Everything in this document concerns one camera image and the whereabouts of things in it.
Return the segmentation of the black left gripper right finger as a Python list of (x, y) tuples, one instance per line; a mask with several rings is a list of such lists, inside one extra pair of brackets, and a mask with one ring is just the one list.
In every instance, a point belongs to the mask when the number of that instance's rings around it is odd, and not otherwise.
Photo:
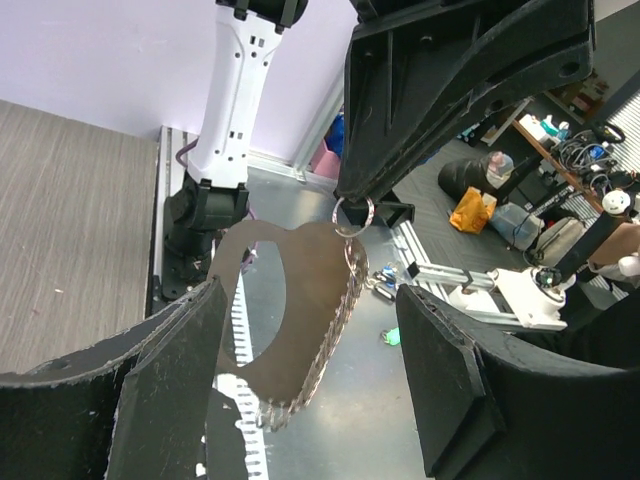
[(506, 333), (413, 286), (396, 311), (428, 477), (638, 477), (637, 294), (554, 333)]

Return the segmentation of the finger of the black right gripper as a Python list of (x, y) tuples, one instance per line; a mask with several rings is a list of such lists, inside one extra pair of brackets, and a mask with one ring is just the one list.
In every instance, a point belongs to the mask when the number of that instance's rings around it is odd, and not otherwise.
[[(344, 214), (352, 225), (363, 226), (369, 214), (368, 204), (365, 200), (356, 203), (345, 200)], [(393, 190), (374, 202), (374, 219), (389, 228), (395, 228), (405, 221), (413, 222), (414, 218), (415, 206), (401, 202)]]
[(383, 197), (488, 115), (586, 78), (590, 1), (361, 1), (345, 61), (336, 192)]

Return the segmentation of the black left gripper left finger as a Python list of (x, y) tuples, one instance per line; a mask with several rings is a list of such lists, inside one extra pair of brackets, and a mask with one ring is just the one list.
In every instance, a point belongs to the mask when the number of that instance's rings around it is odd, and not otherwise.
[(212, 279), (115, 336), (2, 374), (2, 478), (194, 478), (226, 308)]

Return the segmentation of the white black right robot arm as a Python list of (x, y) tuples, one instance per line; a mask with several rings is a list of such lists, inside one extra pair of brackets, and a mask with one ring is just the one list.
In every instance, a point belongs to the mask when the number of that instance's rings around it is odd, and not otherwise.
[[(586, 78), (590, 1), (357, 1), (344, 67), (344, 151), (336, 194), (352, 222), (466, 128), (528, 96)], [(199, 137), (165, 204), (162, 294), (202, 282), (215, 236), (245, 218), (247, 154), (268, 70), (302, 1), (220, 1)]]

